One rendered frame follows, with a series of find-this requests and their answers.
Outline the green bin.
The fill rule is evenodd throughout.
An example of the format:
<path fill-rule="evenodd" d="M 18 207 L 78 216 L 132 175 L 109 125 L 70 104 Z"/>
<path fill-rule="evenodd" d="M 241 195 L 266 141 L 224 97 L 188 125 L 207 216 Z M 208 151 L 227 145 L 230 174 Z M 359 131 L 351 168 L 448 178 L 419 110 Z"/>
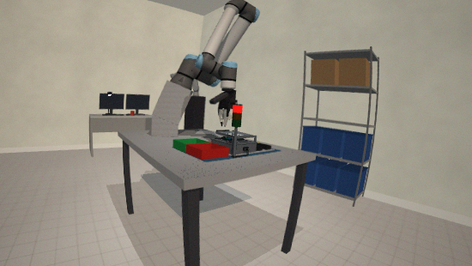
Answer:
<path fill-rule="evenodd" d="M 194 143 L 207 143 L 207 141 L 204 141 L 198 138 L 173 139 L 173 147 L 185 153 L 186 153 L 186 144 L 194 144 Z"/>

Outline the red bin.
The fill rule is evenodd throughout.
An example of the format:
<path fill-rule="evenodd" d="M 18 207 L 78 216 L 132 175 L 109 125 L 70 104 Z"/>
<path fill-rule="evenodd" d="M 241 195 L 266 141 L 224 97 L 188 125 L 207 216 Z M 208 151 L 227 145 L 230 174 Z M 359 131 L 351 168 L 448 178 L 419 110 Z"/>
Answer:
<path fill-rule="evenodd" d="M 200 160 L 207 160 L 228 157 L 229 148 L 212 142 L 194 143 L 186 144 L 186 153 Z"/>

